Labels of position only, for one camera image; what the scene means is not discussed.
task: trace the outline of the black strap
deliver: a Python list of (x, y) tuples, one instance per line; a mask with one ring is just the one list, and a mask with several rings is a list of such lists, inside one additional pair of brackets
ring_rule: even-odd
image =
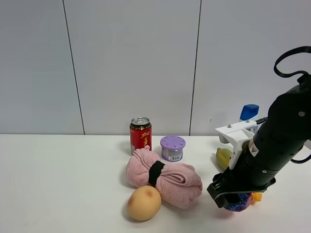
[(304, 70), (296, 71), (296, 72), (290, 73), (290, 74), (284, 74), (284, 73), (280, 72), (280, 71), (277, 69), (277, 67), (276, 67), (283, 59), (285, 59), (285, 58), (287, 58), (287, 57), (289, 57), (289, 56), (292, 56), (292, 55), (294, 55), (294, 54), (302, 53), (302, 52), (311, 53), (311, 47), (310, 47), (310, 46), (298, 47), (298, 48), (296, 48), (296, 49), (290, 50), (290, 51), (284, 53), (283, 55), (281, 55), (281, 56), (277, 59), (275, 65), (274, 65), (274, 72), (275, 72), (278, 76), (280, 76), (280, 77), (282, 77), (282, 78), (289, 78), (289, 77), (291, 77), (291, 76), (293, 76), (293, 75), (296, 75), (296, 74), (309, 75), (309, 74), (308, 74), (306, 71), (304, 71)]
[(161, 170), (164, 167), (164, 163), (161, 161), (156, 161), (151, 168), (149, 169), (149, 184), (151, 184), (153, 187), (156, 186), (156, 180), (159, 178), (161, 174)]

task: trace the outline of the rolled towel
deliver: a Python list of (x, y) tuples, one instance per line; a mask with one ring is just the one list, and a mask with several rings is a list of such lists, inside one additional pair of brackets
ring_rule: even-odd
[(190, 207), (202, 194), (202, 182), (191, 165), (164, 164), (150, 147), (133, 152), (126, 167), (126, 178), (135, 186), (154, 186), (164, 201), (182, 209)]

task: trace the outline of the yellow fruit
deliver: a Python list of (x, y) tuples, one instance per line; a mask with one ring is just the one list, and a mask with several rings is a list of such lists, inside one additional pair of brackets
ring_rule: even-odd
[(229, 161), (231, 157), (231, 150), (226, 149), (226, 148), (217, 148), (216, 152), (216, 161), (218, 165), (223, 169), (226, 170), (227, 167), (229, 166)]
[(151, 219), (161, 207), (160, 193), (152, 186), (139, 187), (128, 200), (127, 214), (135, 220)]

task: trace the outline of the yellow toy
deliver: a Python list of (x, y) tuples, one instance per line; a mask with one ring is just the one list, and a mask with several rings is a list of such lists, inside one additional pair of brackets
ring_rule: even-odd
[[(216, 161), (218, 165), (223, 169), (226, 170), (229, 167), (229, 161), (231, 157), (231, 150), (226, 148), (217, 148), (216, 152)], [(254, 204), (257, 201), (261, 201), (262, 193), (252, 193), (252, 203)]]
[(257, 201), (261, 201), (262, 193), (252, 193), (252, 199), (253, 199), (253, 203)]
[(221, 149), (221, 148), (217, 148), (217, 152), (216, 152), (216, 161), (218, 163), (218, 165), (223, 169), (226, 170), (227, 167), (229, 166), (229, 161), (230, 161), (230, 157), (231, 157), (231, 150), (229, 149)]

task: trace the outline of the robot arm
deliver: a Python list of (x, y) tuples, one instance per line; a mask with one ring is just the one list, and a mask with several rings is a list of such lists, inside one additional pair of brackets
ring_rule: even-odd
[(215, 175), (207, 188), (219, 208), (239, 202), (240, 193), (264, 192), (290, 160), (302, 163), (311, 159), (311, 155), (303, 161), (292, 159), (311, 138), (311, 75), (305, 71), (283, 74), (276, 67), (284, 58), (301, 52), (311, 53), (311, 47), (296, 48), (277, 59), (277, 75), (303, 75), (299, 85), (274, 101), (266, 122), (255, 135), (245, 129), (254, 124), (252, 121), (217, 129), (221, 138), (234, 146), (229, 167)]

